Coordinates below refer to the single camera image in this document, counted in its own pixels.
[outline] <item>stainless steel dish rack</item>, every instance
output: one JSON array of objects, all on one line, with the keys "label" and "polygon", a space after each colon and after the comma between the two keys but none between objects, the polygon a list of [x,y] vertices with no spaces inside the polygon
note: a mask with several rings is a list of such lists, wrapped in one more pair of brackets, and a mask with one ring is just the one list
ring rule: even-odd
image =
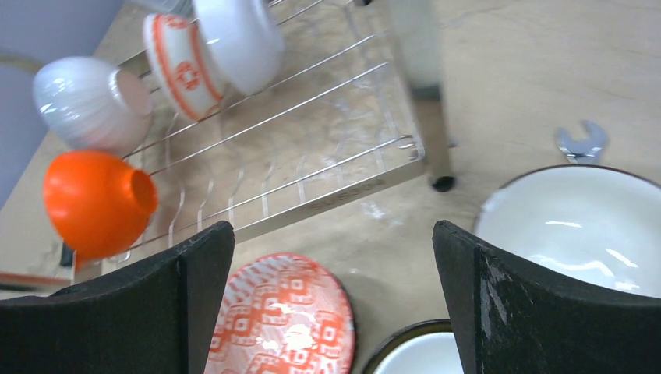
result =
[{"label": "stainless steel dish rack", "polygon": [[80,282],[227,220],[238,242],[422,175],[454,184],[431,0],[274,0],[288,44],[276,83],[186,123],[166,105],[144,52],[122,63],[157,103],[128,160],[161,204],[131,251],[83,266]]}]

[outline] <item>rack leg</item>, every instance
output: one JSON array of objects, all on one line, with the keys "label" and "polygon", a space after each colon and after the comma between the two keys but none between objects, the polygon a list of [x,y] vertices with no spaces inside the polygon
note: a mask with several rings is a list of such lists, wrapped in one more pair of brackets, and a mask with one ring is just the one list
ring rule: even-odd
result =
[{"label": "rack leg", "polygon": [[399,50],[399,69],[410,89],[413,109],[428,164],[430,183],[438,192],[454,187],[450,140],[445,124],[440,69],[440,38],[432,0],[380,0]]}]

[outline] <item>beige countertop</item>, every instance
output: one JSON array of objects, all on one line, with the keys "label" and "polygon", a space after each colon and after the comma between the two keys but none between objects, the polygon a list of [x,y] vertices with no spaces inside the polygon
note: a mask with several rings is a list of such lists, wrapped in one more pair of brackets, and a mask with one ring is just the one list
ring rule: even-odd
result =
[{"label": "beige countertop", "polygon": [[[417,178],[237,246],[233,269],[298,252],[334,272],[355,300],[360,367],[395,330],[446,318],[431,229],[469,228],[490,193],[566,160],[553,135],[580,121],[610,136],[602,164],[661,182],[661,5],[653,0],[437,1],[458,184],[434,192]],[[97,55],[121,62],[141,48],[144,12],[128,6]],[[65,146],[48,134],[0,211],[0,271],[38,273],[57,237],[41,183]]]}]

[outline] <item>metal wrench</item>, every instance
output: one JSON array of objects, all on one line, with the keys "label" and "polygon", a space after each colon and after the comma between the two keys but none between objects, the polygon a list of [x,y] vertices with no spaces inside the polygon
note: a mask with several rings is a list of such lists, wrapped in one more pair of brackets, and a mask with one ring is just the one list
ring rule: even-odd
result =
[{"label": "metal wrench", "polygon": [[608,144],[606,131],[592,121],[582,121],[589,137],[574,140],[565,128],[559,128],[556,136],[558,148],[572,164],[599,164],[601,153]]}]

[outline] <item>orange and white bowl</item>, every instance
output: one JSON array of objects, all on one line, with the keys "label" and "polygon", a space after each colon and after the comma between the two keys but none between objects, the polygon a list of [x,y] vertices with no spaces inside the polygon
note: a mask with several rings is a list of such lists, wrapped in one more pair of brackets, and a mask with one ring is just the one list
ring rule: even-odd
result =
[{"label": "orange and white bowl", "polygon": [[292,253],[265,256],[230,276],[205,374],[348,374],[353,314],[335,277]]},{"label": "orange and white bowl", "polygon": [[180,115],[197,122],[219,109],[227,84],[215,71],[197,24],[172,14],[150,14],[143,22],[143,40],[152,74]]}]

